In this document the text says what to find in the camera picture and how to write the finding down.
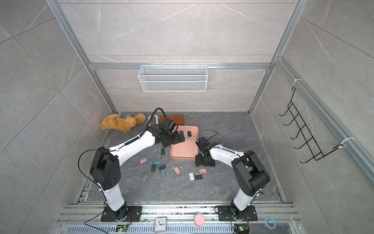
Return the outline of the pink storage tray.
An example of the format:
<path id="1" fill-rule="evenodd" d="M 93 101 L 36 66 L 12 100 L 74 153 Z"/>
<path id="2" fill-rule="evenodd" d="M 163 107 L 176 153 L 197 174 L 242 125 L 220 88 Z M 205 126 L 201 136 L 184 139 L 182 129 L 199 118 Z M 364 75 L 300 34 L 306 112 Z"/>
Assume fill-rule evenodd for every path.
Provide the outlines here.
<path id="1" fill-rule="evenodd" d="M 185 141 L 171 146 L 170 156 L 175 160 L 195 160 L 195 156 L 199 153 L 196 145 L 199 128 L 197 126 L 179 126 L 178 131 L 183 131 L 185 134 Z M 188 131 L 191 131 L 192 136 L 188 137 Z"/>

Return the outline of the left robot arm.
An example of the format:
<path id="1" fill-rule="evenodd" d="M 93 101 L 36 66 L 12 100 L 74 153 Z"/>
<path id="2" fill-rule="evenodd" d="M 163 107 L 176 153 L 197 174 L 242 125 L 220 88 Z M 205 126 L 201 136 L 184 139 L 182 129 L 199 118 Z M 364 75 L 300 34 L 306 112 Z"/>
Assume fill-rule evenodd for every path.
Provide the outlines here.
<path id="1" fill-rule="evenodd" d="M 122 164 L 142 150 L 156 144 L 161 143 L 163 148 L 167 148 L 185 141 L 184 131 L 178 130 L 179 125 L 167 118 L 162 108 L 157 107 L 152 115 L 158 110 L 165 118 L 162 123 L 152 125 L 152 120 L 149 119 L 143 131 L 132 139 L 109 149 L 105 147 L 93 149 L 95 155 L 89 170 L 91 177 L 87 179 L 97 185 L 104 195 L 106 200 L 104 215 L 109 216 L 110 220 L 124 221 L 130 217 L 130 211 L 118 185 Z"/>

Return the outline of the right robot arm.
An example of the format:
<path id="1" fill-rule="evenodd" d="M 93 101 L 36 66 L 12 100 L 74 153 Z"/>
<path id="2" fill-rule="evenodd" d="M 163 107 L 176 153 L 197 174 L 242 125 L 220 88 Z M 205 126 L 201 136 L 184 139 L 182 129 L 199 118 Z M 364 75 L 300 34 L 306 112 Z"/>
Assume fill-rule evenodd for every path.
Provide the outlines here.
<path id="1" fill-rule="evenodd" d="M 195 143 L 199 149 L 199 154 L 195 156 L 197 167 L 214 167 L 216 161 L 220 161 L 233 169 L 239 185 L 239 191 L 230 206 L 217 207 L 219 220 L 257 221 L 257 213 L 252 202 L 271 181 L 268 171 L 257 155 L 250 150 L 238 152 L 216 142 L 210 143 L 205 137 L 198 136 Z"/>

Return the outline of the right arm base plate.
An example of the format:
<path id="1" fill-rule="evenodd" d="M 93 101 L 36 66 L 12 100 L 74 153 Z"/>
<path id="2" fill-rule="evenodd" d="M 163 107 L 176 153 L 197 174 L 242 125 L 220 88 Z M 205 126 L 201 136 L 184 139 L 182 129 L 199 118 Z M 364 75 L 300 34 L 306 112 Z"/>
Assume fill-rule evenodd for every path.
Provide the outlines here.
<path id="1" fill-rule="evenodd" d="M 214 208 L 218 214 L 220 221 L 258 221 L 257 212 L 253 205 L 246 207 L 243 211 L 239 211 L 234 205 L 230 206 L 216 206 Z"/>

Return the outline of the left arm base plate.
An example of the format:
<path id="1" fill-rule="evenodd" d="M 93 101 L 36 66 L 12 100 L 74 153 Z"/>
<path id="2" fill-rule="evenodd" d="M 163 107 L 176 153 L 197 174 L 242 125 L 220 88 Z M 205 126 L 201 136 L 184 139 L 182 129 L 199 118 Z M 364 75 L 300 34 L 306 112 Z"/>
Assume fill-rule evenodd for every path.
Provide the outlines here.
<path id="1" fill-rule="evenodd" d="M 124 205 L 118 211 L 113 211 L 106 206 L 101 217 L 101 222 L 125 222 L 131 218 L 131 221 L 139 222 L 142 215 L 142 206 Z"/>

